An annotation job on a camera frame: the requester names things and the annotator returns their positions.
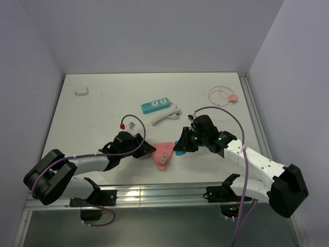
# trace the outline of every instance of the white wall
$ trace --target white wall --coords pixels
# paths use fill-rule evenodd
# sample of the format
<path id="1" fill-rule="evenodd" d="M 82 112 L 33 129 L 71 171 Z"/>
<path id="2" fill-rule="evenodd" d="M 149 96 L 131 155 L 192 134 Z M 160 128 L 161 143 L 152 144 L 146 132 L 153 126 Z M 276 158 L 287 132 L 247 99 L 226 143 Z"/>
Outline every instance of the white wall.
<path id="1" fill-rule="evenodd" d="M 283 0 L 21 0 L 67 74 L 247 72 Z"/>
<path id="2" fill-rule="evenodd" d="M 11 246 L 63 74 L 18 0 L 0 1 L 0 246 Z"/>
<path id="3" fill-rule="evenodd" d="M 298 212 L 316 247 L 329 243 L 328 10 L 285 0 L 249 76 L 275 159 L 302 169 L 309 197 Z"/>

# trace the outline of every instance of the white plug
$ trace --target white plug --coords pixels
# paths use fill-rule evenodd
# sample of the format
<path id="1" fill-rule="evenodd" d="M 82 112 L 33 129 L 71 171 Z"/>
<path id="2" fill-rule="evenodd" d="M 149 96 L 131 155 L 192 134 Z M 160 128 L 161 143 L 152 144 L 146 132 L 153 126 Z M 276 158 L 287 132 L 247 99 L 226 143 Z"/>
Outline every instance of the white plug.
<path id="1" fill-rule="evenodd" d="M 170 111 L 170 112 L 167 112 L 167 113 L 165 113 L 165 114 L 162 114 L 162 115 L 160 115 L 160 116 L 157 116 L 157 117 L 153 118 L 152 121 L 151 121 L 151 124 L 152 124 L 152 125 L 155 125 L 155 124 L 157 124 L 158 122 L 160 122 L 160 121 L 162 121 L 162 120 L 164 120 L 164 119 L 166 119 L 166 118 L 170 118 L 170 119 L 173 119 L 173 120 L 179 119 L 179 117 L 180 117 L 180 115 L 181 115 L 181 109 L 178 109 L 178 108 L 177 108 L 177 105 L 174 104 L 174 103 L 172 103 L 172 102 L 171 102 L 170 104 L 175 105 L 175 109 L 172 110 L 172 111 Z"/>

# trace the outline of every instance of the teal power strip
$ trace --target teal power strip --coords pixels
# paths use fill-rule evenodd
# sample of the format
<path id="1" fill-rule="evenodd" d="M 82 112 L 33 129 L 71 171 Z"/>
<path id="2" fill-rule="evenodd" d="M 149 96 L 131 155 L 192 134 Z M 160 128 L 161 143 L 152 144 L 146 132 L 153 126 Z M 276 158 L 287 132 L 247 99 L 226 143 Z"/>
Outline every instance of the teal power strip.
<path id="1" fill-rule="evenodd" d="M 145 104 L 142 104 L 143 114 L 159 111 L 170 106 L 170 101 L 168 98 L 154 100 Z"/>

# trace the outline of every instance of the blue object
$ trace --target blue object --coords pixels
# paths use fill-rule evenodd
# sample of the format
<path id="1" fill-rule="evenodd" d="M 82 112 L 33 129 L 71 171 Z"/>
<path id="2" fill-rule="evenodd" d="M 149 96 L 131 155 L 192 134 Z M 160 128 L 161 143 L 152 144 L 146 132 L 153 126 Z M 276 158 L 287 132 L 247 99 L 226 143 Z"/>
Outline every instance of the blue object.
<path id="1" fill-rule="evenodd" d="M 168 98 L 154 100 L 141 105 L 144 114 L 159 111 L 170 107 L 170 101 Z"/>
<path id="2" fill-rule="evenodd" d="M 177 156 L 181 156 L 181 155 L 186 154 L 186 152 L 185 152 L 185 151 L 175 151 L 175 154 L 176 154 Z"/>

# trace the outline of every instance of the white table surface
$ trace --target white table surface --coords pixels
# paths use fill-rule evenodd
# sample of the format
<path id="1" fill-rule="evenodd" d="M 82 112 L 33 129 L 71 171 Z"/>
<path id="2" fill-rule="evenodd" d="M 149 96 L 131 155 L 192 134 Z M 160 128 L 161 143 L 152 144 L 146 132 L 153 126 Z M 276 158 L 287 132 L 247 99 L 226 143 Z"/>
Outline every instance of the white table surface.
<path id="1" fill-rule="evenodd" d="M 78 86 L 88 86 L 89 95 L 76 96 Z M 259 151 L 247 104 L 237 73 L 170 73 L 170 74 L 103 74 L 67 75 L 51 124 L 44 155 L 51 149 L 67 154 L 94 153 L 110 142 L 120 131 L 120 120 L 125 114 L 135 114 L 147 129 L 149 144 L 174 142 L 179 139 L 182 128 L 189 126 L 187 115 L 200 107 L 210 105 L 209 90 L 217 85 L 229 86 L 238 96 L 238 103 L 227 105 L 226 110 L 235 115 L 246 133 L 246 145 Z M 219 96 L 213 100 L 224 103 Z M 143 115 L 140 105 L 168 97 L 178 105 L 182 115 L 178 120 L 166 119 L 152 126 L 153 117 L 168 109 Z M 219 110 L 204 110 L 218 130 L 226 130 L 241 138 L 236 122 Z M 142 127 L 136 123 L 135 131 Z M 165 171 L 156 168 L 152 158 L 126 157 L 120 165 L 107 172 L 90 172 L 80 175 L 98 184 L 137 185 L 163 183 L 222 182 L 232 173 L 244 174 L 244 168 L 212 154 L 206 148 L 198 152 L 176 156 L 174 153 Z"/>

